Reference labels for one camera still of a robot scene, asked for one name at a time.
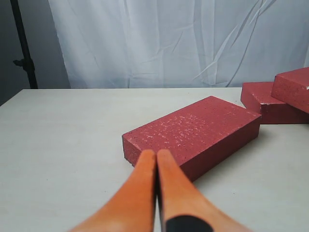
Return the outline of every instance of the white backdrop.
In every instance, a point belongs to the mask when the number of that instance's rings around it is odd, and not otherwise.
[[[49,0],[72,88],[237,87],[309,66],[309,0]]]

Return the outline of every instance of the table surface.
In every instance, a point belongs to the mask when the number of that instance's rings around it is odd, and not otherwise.
[[[0,107],[0,231],[67,231],[126,181],[121,135],[210,95],[241,88],[22,90]],[[260,134],[194,182],[254,231],[309,225],[309,125]],[[154,231],[160,231],[158,213]]]

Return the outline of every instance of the black stand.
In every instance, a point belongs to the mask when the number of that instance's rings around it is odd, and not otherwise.
[[[22,60],[14,60],[14,64],[20,67],[27,72],[28,80],[31,89],[38,88],[37,79],[35,77],[35,68],[33,60],[31,59],[29,47],[26,39],[25,29],[23,20],[21,18],[21,13],[18,5],[18,0],[10,0],[11,7],[15,19],[15,24],[18,32],[18,37],[21,45],[21,49],[23,51],[24,58]]]

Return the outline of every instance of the curtain fold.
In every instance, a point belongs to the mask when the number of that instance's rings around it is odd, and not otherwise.
[[[239,87],[309,65],[307,0],[49,0],[72,88]]]

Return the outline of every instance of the rectangular block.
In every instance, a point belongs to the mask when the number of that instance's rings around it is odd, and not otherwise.
[[[258,136],[261,115],[214,96],[122,135],[134,166],[144,149],[169,149],[191,181]]]
[[[277,74],[271,96],[309,114],[309,67]]]
[[[309,123],[309,114],[271,96],[273,82],[243,83],[241,102],[262,115],[261,124]]]

